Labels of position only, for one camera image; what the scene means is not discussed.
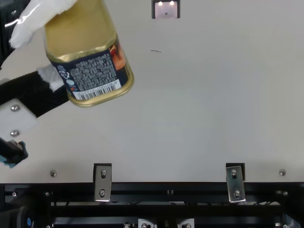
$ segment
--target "white cloth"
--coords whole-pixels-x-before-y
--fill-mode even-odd
[[[59,73],[52,65],[38,68],[37,71],[41,78],[49,83],[49,87],[51,90],[53,90],[53,92],[64,85]]]
[[[77,0],[31,0],[16,23],[10,39],[13,48],[21,48],[31,42],[34,33],[54,16],[71,8]]]

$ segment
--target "can label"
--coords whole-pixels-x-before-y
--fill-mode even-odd
[[[77,100],[91,99],[119,89],[129,79],[124,52],[118,40],[108,50],[68,63],[51,63]]]

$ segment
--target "black metal frame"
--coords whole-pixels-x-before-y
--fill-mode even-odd
[[[278,202],[279,205],[229,203],[225,182],[112,183],[111,202],[183,201],[186,205],[98,205],[56,206],[59,202],[93,202],[93,183],[0,184],[0,208],[20,205],[31,197],[34,210],[42,215],[43,226],[122,227],[138,218],[164,221],[195,218],[195,227],[274,227],[286,224],[288,214],[300,224],[304,218],[303,183],[244,183],[248,202]]]

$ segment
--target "white bracket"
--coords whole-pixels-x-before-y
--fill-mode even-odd
[[[18,99],[0,105],[0,138],[5,141],[16,140],[37,123],[36,116]]]

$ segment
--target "screw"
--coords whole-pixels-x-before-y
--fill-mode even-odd
[[[20,110],[20,106],[15,104],[10,109],[12,112],[18,112]]]
[[[280,169],[280,175],[285,176],[286,175],[286,170],[285,169]]]
[[[99,195],[100,195],[101,198],[105,197],[105,190],[104,189],[100,189]]]
[[[10,135],[11,135],[12,137],[17,137],[18,135],[20,135],[20,132],[19,132],[18,130],[14,130],[14,131],[12,131],[12,132],[10,133]]]
[[[237,171],[236,170],[231,170],[231,175],[232,175],[232,177],[235,177],[237,175]]]
[[[51,177],[56,177],[57,172],[56,172],[56,170],[51,170],[51,172],[49,172],[49,174],[51,175]]]
[[[240,195],[241,195],[241,193],[240,193],[239,190],[235,190],[235,191],[234,191],[234,196],[235,196],[236,198],[239,198]]]

